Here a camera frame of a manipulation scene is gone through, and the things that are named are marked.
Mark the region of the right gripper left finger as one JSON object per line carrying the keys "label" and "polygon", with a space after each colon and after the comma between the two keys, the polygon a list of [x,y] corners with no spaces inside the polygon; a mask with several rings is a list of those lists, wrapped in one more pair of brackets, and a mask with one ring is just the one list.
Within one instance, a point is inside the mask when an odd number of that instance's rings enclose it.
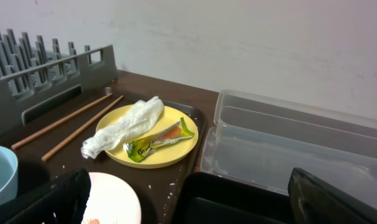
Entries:
{"label": "right gripper left finger", "polygon": [[81,223],[91,180],[84,168],[0,205],[0,223]]}

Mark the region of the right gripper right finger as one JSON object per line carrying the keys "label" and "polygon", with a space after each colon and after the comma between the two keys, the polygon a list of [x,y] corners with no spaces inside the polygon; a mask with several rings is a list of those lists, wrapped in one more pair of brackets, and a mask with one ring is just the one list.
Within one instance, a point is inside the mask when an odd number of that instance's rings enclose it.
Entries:
{"label": "right gripper right finger", "polygon": [[288,194],[297,223],[377,224],[377,209],[301,168],[294,168]]}

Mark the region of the pink white bowl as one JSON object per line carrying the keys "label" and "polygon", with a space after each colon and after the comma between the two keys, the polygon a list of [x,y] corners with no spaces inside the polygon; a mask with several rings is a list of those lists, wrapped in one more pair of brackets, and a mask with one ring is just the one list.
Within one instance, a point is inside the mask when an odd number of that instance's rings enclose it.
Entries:
{"label": "pink white bowl", "polygon": [[141,205],[133,188],[107,173],[90,172],[91,189],[82,224],[140,224]]}

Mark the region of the wooden chopstick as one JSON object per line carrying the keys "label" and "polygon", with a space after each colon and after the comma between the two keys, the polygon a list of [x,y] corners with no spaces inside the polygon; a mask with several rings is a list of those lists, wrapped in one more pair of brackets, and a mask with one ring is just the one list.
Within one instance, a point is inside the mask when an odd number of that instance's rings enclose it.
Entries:
{"label": "wooden chopstick", "polygon": [[74,111],[73,113],[71,113],[71,114],[69,114],[69,115],[63,117],[62,119],[60,119],[60,120],[58,120],[58,121],[56,121],[56,122],[54,122],[54,123],[52,123],[52,124],[50,124],[50,125],[48,125],[48,126],[42,128],[41,130],[35,132],[34,134],[31,134],[30,136],[24,138],[23,140],[20,140],[19,142],[13,144],[13,145],[11,146],[11,148],[12,148],[13,150],[17,150],[17,149],[21,148],[22,146],[24,146],[24,145],[30,143],[31,141],[37,139],[37,138],[40,137],[41,135],[43,135],[43,134],[45,134],[45,133],[47,133],[47,132],[53,130],[54,128],[60,126],[61,124],[66,123],[67,121],[69,121],[69,120],[71,120],[72,118],[78,116],[79,114],[81,114],[81,113],[83,113],[84,111],[90,109],[91,107],[97,105],[98,103],[102,102],[103,100],[105,100],[105,99],[111,97],[112,95],[113,95],[112,93],[109,93],[109,94],[107,94],[107,95],[105,95],[105,96],[102,96],[101,98],[98,98],[98,99],[95,100],[95,101],[92,101],[91,103],[89,103],[89,104],[85,105],[84,107],[82,107],[82,108],[80,108],[80,109]]}
{"label": "wooden chopstick", "polygon": [[71,135],[69,135],[66,139],[64,139],[62,142],[60,142],[58,145],[56,145],[53,149],[51,149],[49,152],[47,152],[45,155],[41,157],[41,160],[44,162],[47,162],[49,159],[51,159],[58,151],[60,151],[63,147],[65,147],[67,144],[69,144],[72,140],[74,140],[77,136],[79,136],[86,128],[91,126],[96,120],[100,119],[102,116],[106,114],[113,106],[115,106],[117,103],[119,103],[124,98],[123,95],[118,97],[116,100],[114,100],[112,103],[110,103],[107,107],[102,109],[98,114],[96,114],[94,117],[89,119],[85,124],[83,124],[81,127],[79,127],[77,130],[75,130]]}

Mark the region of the light blue bowl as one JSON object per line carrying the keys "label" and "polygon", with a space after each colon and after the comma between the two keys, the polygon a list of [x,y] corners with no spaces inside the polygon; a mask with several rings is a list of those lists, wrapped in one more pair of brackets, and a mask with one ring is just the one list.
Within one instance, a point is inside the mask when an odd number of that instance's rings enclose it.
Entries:
{"label": "light blue bowl", "polygon": [[12,150],[0,146],[0,205],[17,196],[18,166],[16,154]]}

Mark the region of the green orange snack wrapper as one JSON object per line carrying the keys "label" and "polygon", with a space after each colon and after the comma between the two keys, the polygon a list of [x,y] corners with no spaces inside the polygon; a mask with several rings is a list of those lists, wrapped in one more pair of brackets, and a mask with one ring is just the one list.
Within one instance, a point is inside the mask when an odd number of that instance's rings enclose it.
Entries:
{"label": "green orange snack wrapper", "polygon": [[191,139],[194,135],[195,133],[189,130],[184,118],[181,117],[176,123],[161,132],[124,143],[123,149],[132,161],[142,162],[159,148]]}

